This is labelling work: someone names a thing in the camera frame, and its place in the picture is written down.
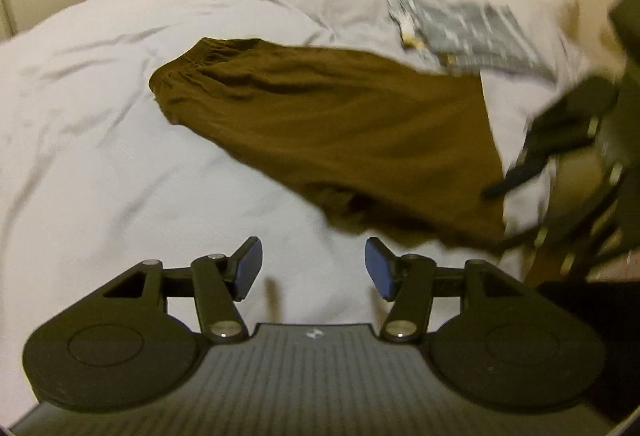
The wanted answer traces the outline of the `brown shorts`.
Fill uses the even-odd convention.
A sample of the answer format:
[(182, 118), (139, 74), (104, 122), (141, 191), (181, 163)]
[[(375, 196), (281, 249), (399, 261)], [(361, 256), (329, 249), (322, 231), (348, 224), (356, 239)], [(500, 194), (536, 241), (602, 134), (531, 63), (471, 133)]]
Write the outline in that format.
[(483, 84), (358, 50), (203, 38), (149, 81), (165, 118), (343, 226), (495, 250), (502, 174)]

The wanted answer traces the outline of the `grey striped folded garment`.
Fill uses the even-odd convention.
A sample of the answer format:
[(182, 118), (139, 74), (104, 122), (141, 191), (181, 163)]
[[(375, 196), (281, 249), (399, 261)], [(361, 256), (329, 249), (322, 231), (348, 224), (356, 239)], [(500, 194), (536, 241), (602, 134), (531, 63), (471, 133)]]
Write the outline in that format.
[(403, 48), (451, 73), (484, 69), (556, 80), (507, 6), (444, 0), (391, 0), (390, 18)]

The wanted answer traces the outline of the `white bed duvet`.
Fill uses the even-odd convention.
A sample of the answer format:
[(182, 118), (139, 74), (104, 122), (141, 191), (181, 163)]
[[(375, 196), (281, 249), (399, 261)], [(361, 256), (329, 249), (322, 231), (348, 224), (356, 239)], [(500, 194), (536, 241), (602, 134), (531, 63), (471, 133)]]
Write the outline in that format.
[[(424, 71), (390, 0), (88, 0), (1, 47), (1, 421), (35, 404), (22, 369), (32, 331), (147, 258), (186, 266), (256, 236), (265, 263), (246, 322), (379, 323), (364, 235), (160, 112), (149, 78), (203, 37), (366, 50)], [(555, 74), (484, 72), (500, 158), (588, 62), (536, 0), (512, 9)]]

